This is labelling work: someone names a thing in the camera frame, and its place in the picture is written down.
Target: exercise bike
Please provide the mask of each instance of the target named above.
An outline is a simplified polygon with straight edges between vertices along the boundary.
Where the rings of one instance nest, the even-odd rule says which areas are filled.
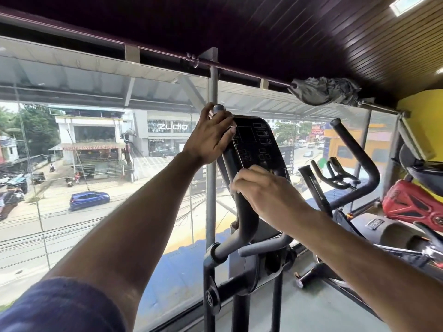
[[[330,124],[362,165],[362,168],[368,173],[368,182],[363,187],[357,188],[361,184],[360,180],[347,173],[334,157],[326,163],[330,178],[323,175],[315,161],[311,161],[311,166],[317,177],[324,183],[335,189],[349,189],[351,192],[342,198],[345,198],[347,202],[352,202],[358,199],[356,198],[356,191],[364,189],[365,193],[369,194],[377,188],[380,182],[380,174],[374,162],[352,138],[340,119],[335,119]],[[347,216],[343,212],[344,204],[340,200],[330,203],[326,199],[310,166],[299,168],[299,171],[307,182],[318,208],[327,213],[334,222],[347,231],[364,237],[380,249],[402,258],[414,267],[422,269],[429,275],[443,281],[443,272],[437,268],[438,262],[443,261],[443,237],[440,234],[424,223],[414,223],[423,233],[399,221],[364,213],[364,209],[353,213],[352,216]],[[305,287],[314,278],[321,278],[377,317],[374,311],[345,281],[317,256],[314,258],[316,265],[306,274],[297,277],[297,285],[300,288]]]
[[[224,110],[216,105],[213,114]],[[222,156],[217,159],[220,173],[228,185],[237,172],[259,165],[274,174],[285,177],[286,164],[274,139],[271,128],[263,119],[251,116],[233,116],[237,125],[234,139]],[[333,125],[336,131],[346,128],[337,120]],[[358,146],[352,136],[343,134],[343,140]],[[373,191],[379,183],[377,168],[374,173],[378,180],[354,189],[351,194],[335,201],[335,208],[348,204]],[[306,184],[317,184],[304,175]],[[224,302],[232,298],[232,331],[246,332],[249,327],[250,295],[262,285],[274,280],[272,301],[271,331],[280,330],[281,297],[283,271],[289,270],[297,256],[296,249],[291,249],[293,239],[283,234],[260,219],[249,202],[239,193],[233,195],[237,207],[237,219],[231,224],[231,235],[222,243],[208,247],[203,262],[203,303],[205,308],[205,332],[215,332],[215,316],[220,312]],[[329,207],[326,199],[319,201],[322,207]],[[216,284],[214,268],[227,261],[229,257],[229,280]]]

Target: blue car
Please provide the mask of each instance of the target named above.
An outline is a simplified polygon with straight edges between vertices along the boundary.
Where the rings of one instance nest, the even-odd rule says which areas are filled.
[[[109,201],[109,195],[105,192],[85,191],[75,193],[71,196],[71,200],[69,201],[69,209],[71,211],[75,211],[79,208],[109,203]]]

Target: button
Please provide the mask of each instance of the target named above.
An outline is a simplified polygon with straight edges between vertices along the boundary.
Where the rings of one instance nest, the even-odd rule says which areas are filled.
[[[260,162],[260,166],[263,169],[269,170],[268,163],[266,161]]]

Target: display screen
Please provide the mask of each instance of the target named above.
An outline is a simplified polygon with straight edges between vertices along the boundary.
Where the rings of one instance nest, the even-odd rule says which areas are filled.
[[[240,136],[242,142],[256,142],[254,132],[251,127],[238,126],[237,133]]]

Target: white building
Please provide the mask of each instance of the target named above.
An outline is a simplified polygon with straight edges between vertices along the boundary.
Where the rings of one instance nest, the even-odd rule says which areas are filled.
[[[146,157],[178,154],[194,130],[199,114],[134,110],[135,151]]]
[[[65,165],[74,165],[75,171],[82,170],[90,176],[121,174],[124,109],[67,105],[49,108],[58,123],[61,141],[50,150],[62,150]]]
[[[14,162],[19,159],[19,153],[17,151],[17,140],[15,139],[15,137],[9,135],[1,135],[0,146],[3,162]]]

